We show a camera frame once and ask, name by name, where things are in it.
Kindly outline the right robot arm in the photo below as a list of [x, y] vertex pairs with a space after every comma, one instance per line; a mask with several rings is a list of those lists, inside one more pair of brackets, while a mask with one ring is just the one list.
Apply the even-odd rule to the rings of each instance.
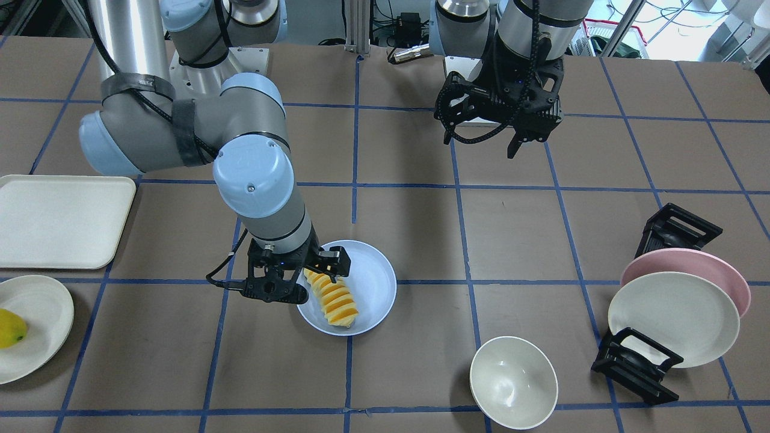
[[319, 241], [296, 184], [277, 86], [236, 63], [237, 42], [277, 41], [282, 1], [83, 1], [105, 64], [102, 107], [79, 127], [91, 167], [106, 176], [212, 164], [248, 247], [242, 281], [206, 279], [245, 298], [304, 304], [298, 277], [350, 273], [343, 247]]

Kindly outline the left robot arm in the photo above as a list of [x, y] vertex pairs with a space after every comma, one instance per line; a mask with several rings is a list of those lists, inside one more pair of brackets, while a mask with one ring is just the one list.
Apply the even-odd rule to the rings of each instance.
[[446, 74], [434, 104], [443, 142], [477, 144], [514, 129], [507, 150], [544, 142], [562, 121], [564, 55], [590, 1], [434, 1], [429, 44], [441, 57], [475, 58]]

